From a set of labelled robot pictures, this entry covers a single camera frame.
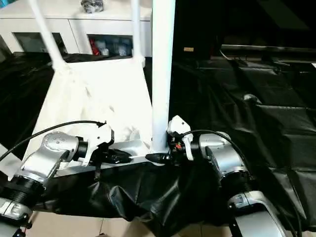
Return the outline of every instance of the robotic arm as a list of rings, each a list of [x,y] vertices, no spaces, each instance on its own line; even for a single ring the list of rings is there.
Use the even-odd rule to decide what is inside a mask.
[[[108,125],[99,130],[102,136],[92,137],[86,142],[63,132],[45,135],[40,148],[25,160],[0,193],[0,237],[25,236],[20,227],[29,229],[32,226],[32,208],[62,161],[84,158],[83,165],[87,166],[96,152],[104,154],[109,151],[114,133]]]
[[[183,159],[192,162],[201,158],[207,160],[217,173],[226,199],[233,237],[289,236],[273,204],[253,187],[243,155],[233,147],[228,134],[215,132],[193,137],[190,126],[179,116],[169,122],[167,131],[170,154],[149,154],[146,158],[152,162],[172,164],[180,164]]]

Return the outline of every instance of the black tarp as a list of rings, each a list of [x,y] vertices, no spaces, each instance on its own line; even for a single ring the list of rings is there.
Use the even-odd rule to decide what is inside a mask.
[[[67,55],[65,59],[104,58]],[[32,118],[39,112],[53,72],[45,54],[11,58],[0,64],[0,70],[0,142],[4,144],[6,137],[20,135],[27,126],[24,136],[32,131]],[[150,88],[149,59],[145,75]],[[295,206],[303,229],[311,231],[316,231],[315,77],[311,64],[174,62],[170,98],[170,117],[180,115],[192,129],[228,133],[243,150],[265,195],[285,210],[294,226]],[[18,100],[20,91],[29,93]],[[14,109],[6,114],[3,109],[9,107]],[[13,140],[6,145],[13,145]],[[37,208],[69,215],[138,217],[156,236],[170,236],[193,222],[226,222],[224,200],[204,164],[140,164],[105,170],[99,182],[93,178],[89,172],[53,179]]]

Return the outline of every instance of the cabinet door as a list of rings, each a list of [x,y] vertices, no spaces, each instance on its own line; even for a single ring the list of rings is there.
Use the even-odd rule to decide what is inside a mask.
[[[69,20],[80,53],[129,56],[132,49],[131,21]],[[152,56],[151,23],[141,21],[141,46],[146,57]]]
[[[79,53],[67,19],[47,19],[62,53]],[[11,52],[47,52],[35,19],[0,19],[0,35]]]

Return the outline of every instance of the white pole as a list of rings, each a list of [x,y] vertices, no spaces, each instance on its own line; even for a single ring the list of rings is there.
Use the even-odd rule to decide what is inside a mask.
[[[140,1],[131,0],[132,5],[132,24],[133,24],[133,57],[140,59],[143,67],[145,66],[145,58],[141,51],[140,40]]]
[[[53,63],[53,68],[56,69],[59,66],[63,66],[65,64],[65,61],[63,60],[59,52],[53,34],[47,27],[47,24],[45,22],[43,14],[40,11],[37,0],[29,0],[29,4],[39,25],[41,36],[44,40],[45,46],[48,50],[49,56]]]
[[[175,0],[153,2],[153,147],[166,152]]]

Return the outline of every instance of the tiled floor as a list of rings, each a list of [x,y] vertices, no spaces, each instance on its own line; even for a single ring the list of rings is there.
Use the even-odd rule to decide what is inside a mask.
[[[121,218],[64,216],[41,212],[27,237],[96,237],[105,233],[108,237],[155,237],[142,223],[127,222]],[[316,237],[305,232],[304,237]],[[231,237],[228,227],[190,225],[173,237]]]

